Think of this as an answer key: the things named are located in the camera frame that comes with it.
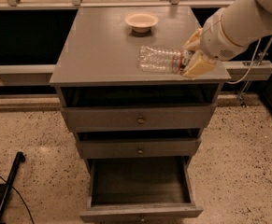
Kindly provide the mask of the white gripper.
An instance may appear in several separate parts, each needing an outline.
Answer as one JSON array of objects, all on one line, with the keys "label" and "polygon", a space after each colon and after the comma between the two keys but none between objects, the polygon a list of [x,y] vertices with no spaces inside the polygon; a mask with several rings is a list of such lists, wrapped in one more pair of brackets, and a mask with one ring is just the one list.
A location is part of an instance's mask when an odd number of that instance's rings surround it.
[{"label": "white gripper", "polygon": [[216,11],[207,19],[203,28],[198,28],[183,45],[185,50],[194,52],[182,71],[184,77],[204,75],[215,68],[216,59],[229,61],[248,48],[235,44],[227,37],[222,28],[223,12],[224,8]]}]

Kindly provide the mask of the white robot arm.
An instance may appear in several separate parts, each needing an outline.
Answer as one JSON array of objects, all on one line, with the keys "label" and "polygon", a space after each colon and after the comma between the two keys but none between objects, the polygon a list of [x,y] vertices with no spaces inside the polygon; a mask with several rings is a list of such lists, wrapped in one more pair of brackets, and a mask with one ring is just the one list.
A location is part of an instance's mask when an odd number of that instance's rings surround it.
[{"label": "white robot arm", "polygon": [[203,75],[213,70],[216,62],[233,59],[268,35],[272,35],[272,0],[236,0],[209,17],[184,44],[193,57],[182,74]]}]

